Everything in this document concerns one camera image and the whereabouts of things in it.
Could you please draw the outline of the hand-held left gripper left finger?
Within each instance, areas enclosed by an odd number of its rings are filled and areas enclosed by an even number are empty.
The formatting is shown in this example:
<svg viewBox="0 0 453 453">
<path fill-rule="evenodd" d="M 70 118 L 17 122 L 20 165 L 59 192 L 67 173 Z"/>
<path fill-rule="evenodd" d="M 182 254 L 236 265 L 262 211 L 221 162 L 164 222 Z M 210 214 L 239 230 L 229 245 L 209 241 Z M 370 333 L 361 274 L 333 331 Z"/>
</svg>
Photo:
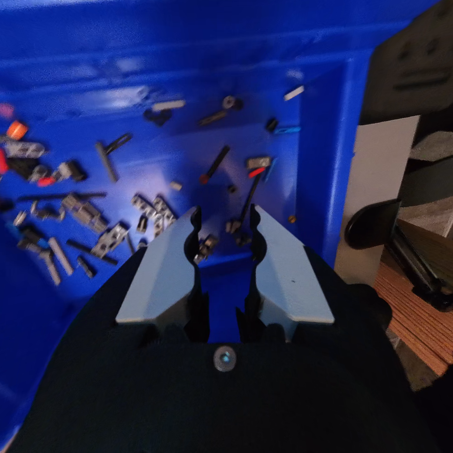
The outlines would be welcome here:
<svg viewBox="0 0 453 453">
<path fill-rule="evenodd" d="M 201 207 L 190 208 L 150 242 L 124 301 L 118 324 L 151 324 L 159 333 L 180 326 L 192 342 L 210 336 L 209 297 L 201 288 Z"/>
</svg>

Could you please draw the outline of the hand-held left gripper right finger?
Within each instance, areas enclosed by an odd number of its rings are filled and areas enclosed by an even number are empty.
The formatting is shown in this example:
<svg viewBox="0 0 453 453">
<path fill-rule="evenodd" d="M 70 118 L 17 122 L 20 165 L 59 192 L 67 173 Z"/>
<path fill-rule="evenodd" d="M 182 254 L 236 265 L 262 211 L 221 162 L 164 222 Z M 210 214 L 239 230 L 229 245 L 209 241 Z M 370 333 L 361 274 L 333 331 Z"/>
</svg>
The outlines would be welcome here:
<svg viewBox="0 0 453 453">
<path fill-rule="evenodd" d="M 332 326 L 326 296 L 305 245 L 257 204 L 250 206 L 252 273 L 244 310 L 236 309 L 242 342 L 259 342 L 277 324 L 286 341 L 299 325 Z"/>
</svg>

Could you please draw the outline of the pile of small toy parts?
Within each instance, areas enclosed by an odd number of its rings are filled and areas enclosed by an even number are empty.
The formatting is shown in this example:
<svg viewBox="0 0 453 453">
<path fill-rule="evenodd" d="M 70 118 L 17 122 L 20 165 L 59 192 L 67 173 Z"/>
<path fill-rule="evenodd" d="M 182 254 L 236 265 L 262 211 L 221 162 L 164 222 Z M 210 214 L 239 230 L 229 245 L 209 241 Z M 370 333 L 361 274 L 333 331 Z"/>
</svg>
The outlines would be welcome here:
<svg viewBox="0 0 453 453">
<path fill-rule="evenodd" d="M 74 179 L 78 181 L 84 178 L 84 174 L 78 170 L 76 161 L 64 161 L 52 173 L 49 168 L 42 165 L 38 160 L 47 150 L 38 142 L 25 142 L 23 137 L 28 127 L 14 121 L 8 127 L 7 132 L 1 135 L 1 175 L 8 171 L 15 171 L 27 182 L 40 187 L 50 186 L 55 183 Z M 20 211 L 14 220 L 14 227 L 21 234 L 18 248 L 36 254 L 46 266 L 54 285 L 60 285 L 62 279 L 57 269 L 54 258 L 68 275 L 74 273 L 74 268 L 60 246 L 56 237 L 43 239 L 39 233 L 31 229 L 30 225 L 23 225 L 28 214 L 36 219 L 54 219 L 62 222 L 67 216 L 72 216 L 80 225 L 100 235 L 98 243 L 88 247 L 86 252 L 101 260 L 109 260 L 107 252 L 121 244 L 128 236 L 128 228 L 118 223 L 111 229 L 103 217 L 103 214 L 91 204 L 92 195 L 82 196 L 76 193 L 64 193 L 58 196 L 35 196 L 31 198 L 32 205 L 28 211 Z"/>
</svg>

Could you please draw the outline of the blue storage bin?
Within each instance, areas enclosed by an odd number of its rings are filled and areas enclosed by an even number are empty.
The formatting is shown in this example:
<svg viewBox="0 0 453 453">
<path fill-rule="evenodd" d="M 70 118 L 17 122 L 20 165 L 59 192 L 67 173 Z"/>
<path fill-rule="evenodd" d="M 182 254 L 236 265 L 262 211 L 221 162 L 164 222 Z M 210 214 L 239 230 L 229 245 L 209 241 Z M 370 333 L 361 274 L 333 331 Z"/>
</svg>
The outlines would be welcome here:
<svg viewBox="0 0 453 453">
<path fill-rule="evenodd" d="M 1 1 L 1 135 L 14 121 L 53 173 L 1 175 L 1 447 L 7 452 L 440 452 L 385 330 L 334 272 L 373 50 L 431 1 Z M 152 111 L 182 100 L 179 109 Z M 133 138 L 109 155 L 104 146 Z M 201 185 L 221 149 L 229 153 Z M 251 204 L 303 242 L 335 317 L 286 341 L 242 342 L 252 273 Z M 60 285 L 14 227 L 35 196 L 90 199 L 111 229 L 72 216 L 30 225 L 56 237 Z M 151 241 L 201 207 L 210 335 L 118 324 Z"/>
</svg>

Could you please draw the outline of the long thin black axle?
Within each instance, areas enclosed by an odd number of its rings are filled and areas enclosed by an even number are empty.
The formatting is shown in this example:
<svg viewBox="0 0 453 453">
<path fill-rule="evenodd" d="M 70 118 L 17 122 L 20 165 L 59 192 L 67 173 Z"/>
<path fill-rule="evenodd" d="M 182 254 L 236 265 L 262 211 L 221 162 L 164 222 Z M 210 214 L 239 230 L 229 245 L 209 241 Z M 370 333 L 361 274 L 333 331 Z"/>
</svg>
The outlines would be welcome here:
<svg viewBox="0 0 453 453">
<path fill-rule="evenodd" d="M 247 195 L 244 206 L 242 207 L 241 214 L 240 214 L 239 218 L 230 220 L 226 223 L 226 227 L 225 227 L 226 233 L 235 234 L 235 233 L 239 232 L 239 230 L 241 229 L 242 224 L 244 223 L 244 220 L 246 218 L 248 209 L 252 203 L 252 199 L 256 192 L 257 186 L 261 180 L 262 174 L 263 174 L 263 172 L 254 174 L 252 187 Z"/>
</svg>

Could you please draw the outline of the black axle with red end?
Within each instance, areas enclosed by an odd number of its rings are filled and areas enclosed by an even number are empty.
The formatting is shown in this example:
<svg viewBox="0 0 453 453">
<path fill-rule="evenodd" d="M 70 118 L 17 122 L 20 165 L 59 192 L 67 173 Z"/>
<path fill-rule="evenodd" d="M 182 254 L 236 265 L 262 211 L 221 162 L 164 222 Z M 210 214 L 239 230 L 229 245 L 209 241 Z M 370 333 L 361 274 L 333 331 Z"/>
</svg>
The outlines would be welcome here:
<svg viewBox="0 0 453 453">
<path fill-rule="evenodd" d="M 223 162 L 224 158 L 226 155 L 229 153 L 230 147 L 228 145 L 225 145 L 217 157 L 214 159 L 213 163 L 211 164 L 210 168 L 208 169 L 207 173 L 204 173 L 200 175 L 199 177 L 199 182 L 201 185 L 205 185 L 209 182 L 209 180 L 212 178 L 214 173 L 217 171 L 218 167 L 220 164 Z"/>
</svg>

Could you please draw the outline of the short black toy axle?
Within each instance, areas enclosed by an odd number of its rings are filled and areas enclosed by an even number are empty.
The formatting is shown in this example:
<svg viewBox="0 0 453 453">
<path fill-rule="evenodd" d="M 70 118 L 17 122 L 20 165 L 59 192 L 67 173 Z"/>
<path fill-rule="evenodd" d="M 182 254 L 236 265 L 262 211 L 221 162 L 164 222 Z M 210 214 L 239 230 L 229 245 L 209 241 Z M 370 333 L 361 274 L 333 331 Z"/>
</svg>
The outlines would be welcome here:
<svg viewBox="0 0 453 453">
<path fill-rule="evenodd" d="M 117 150 L 118 148 L 122 147 L 125 145 L 127 142 L 129 142 L 133 138 L 132 133 L 126 133 L 120 136 L 119 138 L 115 139 L 112 141 L 110 144 L 104 146 L 104 154 L 109 155 L 113 151 Z"/>
</svg>

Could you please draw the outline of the black perforated mat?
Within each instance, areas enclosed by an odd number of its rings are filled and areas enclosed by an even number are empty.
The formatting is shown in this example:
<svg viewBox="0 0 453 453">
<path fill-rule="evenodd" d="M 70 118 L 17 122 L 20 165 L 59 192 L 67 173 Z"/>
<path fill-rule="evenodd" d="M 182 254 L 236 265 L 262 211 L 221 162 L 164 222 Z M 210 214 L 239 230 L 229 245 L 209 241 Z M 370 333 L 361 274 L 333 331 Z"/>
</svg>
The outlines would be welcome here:
<svg viewBox="0 0 453 453">
<path fill-rule="evenodd" d="M 360 125 L 448 109 L 453 97 L 453 2 L 439 1 L 372 54 Z"/>
</svg>

